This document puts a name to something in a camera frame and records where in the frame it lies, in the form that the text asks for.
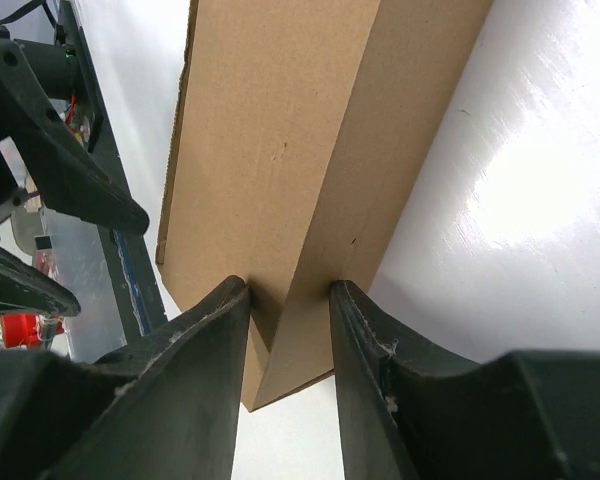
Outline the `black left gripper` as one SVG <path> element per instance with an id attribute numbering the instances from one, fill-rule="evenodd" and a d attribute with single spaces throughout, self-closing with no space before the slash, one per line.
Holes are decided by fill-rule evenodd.
<path id="1" fill-rule="evenodd" d="M 131 234 L 147 231 L 148 214 L 78 142 L 20 46 L 0 26 L 0 142 L 8 138 L 49 208 Z M 0 224 L 34 196 L 18 184 L 0 150 Z M 0 247 L 0 315 L 73 317 L 80 312 L 73 293 Z"/>

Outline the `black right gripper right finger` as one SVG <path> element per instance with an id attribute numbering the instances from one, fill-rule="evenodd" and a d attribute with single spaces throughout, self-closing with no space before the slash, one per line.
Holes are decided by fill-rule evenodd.
<path id="1" fill-rule="evenodd" d="M 600 479 L 600 352 L 478 364 L 344 280 L 329 313 L 347 478 Z"/>

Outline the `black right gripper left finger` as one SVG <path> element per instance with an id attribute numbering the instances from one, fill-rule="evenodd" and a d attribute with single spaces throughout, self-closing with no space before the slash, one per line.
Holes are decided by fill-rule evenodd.
<path id="1" fill-rule="evenodd" d="M 0 350 L 0 479 L 227 479 L 250 321 L 230 276 L 93 364 Z"/>

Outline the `brown cardboard paper box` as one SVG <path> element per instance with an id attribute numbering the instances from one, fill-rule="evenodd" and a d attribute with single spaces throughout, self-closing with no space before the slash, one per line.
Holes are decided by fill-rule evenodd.
<path id="1" fill-rule="evenodd" d="M 328 290 L 368 288 L 487 1 L 194 1 L 156 264 L 181 309 L 251 288 L 241 399 L 333 367 Z"/>

